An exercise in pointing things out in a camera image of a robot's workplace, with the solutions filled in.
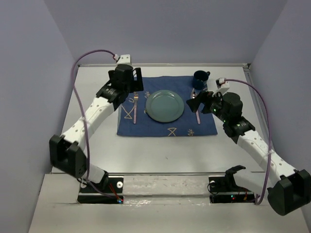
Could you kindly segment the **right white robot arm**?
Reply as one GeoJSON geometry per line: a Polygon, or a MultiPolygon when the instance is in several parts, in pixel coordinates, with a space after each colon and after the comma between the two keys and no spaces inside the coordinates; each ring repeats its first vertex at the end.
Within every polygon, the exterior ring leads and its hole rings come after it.
{"type": "Polygon", "coordinates": [[[281,216],[310,203],[310,173],[304,169],[297,170],[271,149],[255,127],[242,116],[243,103],[238,94],[202,91],[186,103],[194,113],[203,104],[202,114],[214,114],[223,122],[225,134],[265,171],[262,180],[243,178],[237,174],[225,176],[224,185],[228,190],[249,187],[257,195],[257,205],[267,199],[272,209],[281,216]]]}

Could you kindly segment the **spoon with pink handle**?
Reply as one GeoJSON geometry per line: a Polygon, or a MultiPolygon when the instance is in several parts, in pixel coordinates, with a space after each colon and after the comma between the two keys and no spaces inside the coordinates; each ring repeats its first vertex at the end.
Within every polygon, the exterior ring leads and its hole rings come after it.
{"type": "MultiPolygon", "coordinates": [[[[196,92],[195,92],[195,89],[193,88],[192,89],[192,92],[191,92],[191,99],[194,99],[195,97],[197,96],[196,92]]],[[[201,124],[201,120],[200,120],[200,117],[199,117],[199,111],[197,109],[197,111],[195,112],[196,114],[196,119],[197,119],[197,123],[200,125],[201,124]]]]}

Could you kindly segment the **blue cloth placemat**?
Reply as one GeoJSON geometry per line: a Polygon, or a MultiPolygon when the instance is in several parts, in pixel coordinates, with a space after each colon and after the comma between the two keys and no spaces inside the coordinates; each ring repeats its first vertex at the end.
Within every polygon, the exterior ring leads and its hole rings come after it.
{"type": "Polygon", "coordinates": [[[212,114],[193,113],[192,76],[144,77],[138,100],[129,94],[119,107],[117,134],[129,137],[217,135],[212,114]]]}

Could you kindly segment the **teal ceramic plate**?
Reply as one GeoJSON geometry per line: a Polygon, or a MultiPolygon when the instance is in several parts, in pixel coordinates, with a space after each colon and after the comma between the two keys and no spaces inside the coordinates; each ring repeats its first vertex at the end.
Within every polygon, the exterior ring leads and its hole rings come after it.
{"type": "Polygon", "coordinates": [[[145,103],[148,116],[160,123],[169,123],[179,119],[184,112],[184,102],[175,92],[158,90],[152,93],[145,103]]]}

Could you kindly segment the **dark blue mug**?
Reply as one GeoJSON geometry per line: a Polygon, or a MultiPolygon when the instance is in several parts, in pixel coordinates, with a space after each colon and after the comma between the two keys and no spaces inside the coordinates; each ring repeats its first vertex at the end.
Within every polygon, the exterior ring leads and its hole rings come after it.
{"type": "Polygon", "coordinates": [[[203,90],[207,88],[207,81],[210,76],[210,71],[198,70],[193,74],[192,87],[195,90],[203,90]]]}

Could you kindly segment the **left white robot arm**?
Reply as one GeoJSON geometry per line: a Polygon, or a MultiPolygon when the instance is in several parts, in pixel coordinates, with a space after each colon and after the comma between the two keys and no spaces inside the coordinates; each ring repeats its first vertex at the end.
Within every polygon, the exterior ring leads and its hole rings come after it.
{"type": "Polygon", "coordinates": [[[130,93],[143,91],[139,67],[120,64],[108,76],[108,82],[96,93],[91,105],[86,110],[80,109],[82,116],[67,131],[49,140],[51,165],[87,182],[101,194],[109,183],[108,172],[91,163],[89,139],[130,93]]]}

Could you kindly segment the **fork with pink handle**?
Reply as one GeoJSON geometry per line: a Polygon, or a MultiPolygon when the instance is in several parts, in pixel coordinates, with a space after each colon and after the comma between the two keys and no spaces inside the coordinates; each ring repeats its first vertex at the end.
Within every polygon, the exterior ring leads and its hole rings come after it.
{"type": "Polygon", "coordinates": [[[136,124],[137,122],[137,103],[138,103],[138,93],[134,92],[134,116],[133,116],[134,124],[136,124]]]}

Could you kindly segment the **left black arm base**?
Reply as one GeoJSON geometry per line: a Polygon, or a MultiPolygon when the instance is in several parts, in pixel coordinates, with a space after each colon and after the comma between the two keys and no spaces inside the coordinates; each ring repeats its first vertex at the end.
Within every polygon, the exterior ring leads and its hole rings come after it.
{"type": "Polygon", "coordinates": [[[80,204],[123,204],[123,176],[109,176],[108,183],[90,184],[84,179],[80,183],[77,202],[80,204]]]}

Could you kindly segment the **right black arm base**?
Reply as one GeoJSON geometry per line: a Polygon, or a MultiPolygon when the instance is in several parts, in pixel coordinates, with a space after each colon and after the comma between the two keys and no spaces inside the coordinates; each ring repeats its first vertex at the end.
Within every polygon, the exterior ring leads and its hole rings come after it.
{"type": "Polygon", "coordinates": [[[210,193],[210,203],[255,203],[254,193],[235,182],[234,175],[245,169],[246,167],[238,165],[226,170],[223,176],[209,177],[207,190],[210,193]]]}

